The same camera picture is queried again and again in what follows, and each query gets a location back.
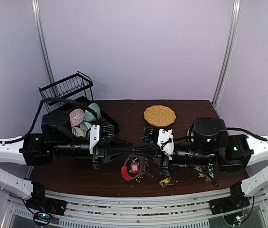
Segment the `metal wire rack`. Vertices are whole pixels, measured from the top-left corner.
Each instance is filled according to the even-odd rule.
[[[89,76],[81,73],[80,71],[77,71],[76,74],[65,77],[43,88],[39,88],[39,91],[40,91],[42,99],[49,98],[49,97],[68,98],[81,91],[84,91],[85,97],[89,99],[87,97],[89,94],[91,97],[89,100],[94,101],[93,92],[92,92],[93,85],[94,84],[92,82],[92,79]],[[46,106],[47,106],[48,112],[50,111],[49,106],[52,106],[54,104],[57,104],[57,102],[47,103]]]

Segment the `wooden tabletop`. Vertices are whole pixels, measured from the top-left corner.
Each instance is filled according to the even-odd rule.
[[[176,120],[168,127],[175,137],[185,136],[194,120],[202,116],[218,118],[209,101],[197,100],[121,100],[98,101],[100,108],[114,118],[120,125],[119,138],[130,141],[134,147],[143,145],[144,111],[152,105],[164,105],[175,111]],[[206,183],[198,174],[187,168],[171,173],[173,185],[161,188],[159,181],[164,179],[158,173],[159,167],[148,162],[146,174],[140,181],[125,181],[120,174],[125,157],[108,164],[101,170],[94,170],[91,160],[54,159],[52,165],[34,167],[31,181],[41,182],[46,190],[70,194],[106,197],[148,197],[189,194],[230,187],[248,177],[245,170],[234,173],[219,172],[214,167],[214,178],[219,187]]]

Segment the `light blue cup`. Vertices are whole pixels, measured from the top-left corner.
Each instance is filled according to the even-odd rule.
[[[97,114],[98,119],[101,117],[100,108],[98,104],[92,103],[88,106],[90,109],[94,110]],[[88,110],[85,110],[85,122],[94,122],[96,118]]]

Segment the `red tag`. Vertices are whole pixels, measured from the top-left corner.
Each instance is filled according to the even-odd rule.
[[[139,163],[132,163],[131,164],[131,172],[138,173],[139,172]]]

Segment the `black dish rack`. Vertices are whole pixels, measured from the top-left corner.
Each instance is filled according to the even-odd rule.
[[[74,96],[78,94],[79,92],[84,92],[84,95],[81,97],[78,97],[75,99],[75,101],[82,102],[86,105],[89,105],[93,103],[93,92],[92,92],[92,86],[93,86],[92,79],[81,73],[80,71],[77,71],[76,74],[73,74],[71,76],[65,77],[59,81],[56,81],[52,84],[49,84],[43,88],[39,88],[40,94],[42,99],[49,98],[49,97],[60,97],[60,98],[69,98],[71,96]],[[73,111],[76,107],[74,107],[72,104],[61,104],[58,102],[47,102],[46,103],[46,109],[48,112],[50,112],[50,106],[53,106],[57,104],[58,108],[65,110],[68,112]],[[111,124],[115,127],[115,134],[119,133],[119,124],[108,114],[106,114],[104,111],[101,111],[101,118],[99,120],[100,124]]]

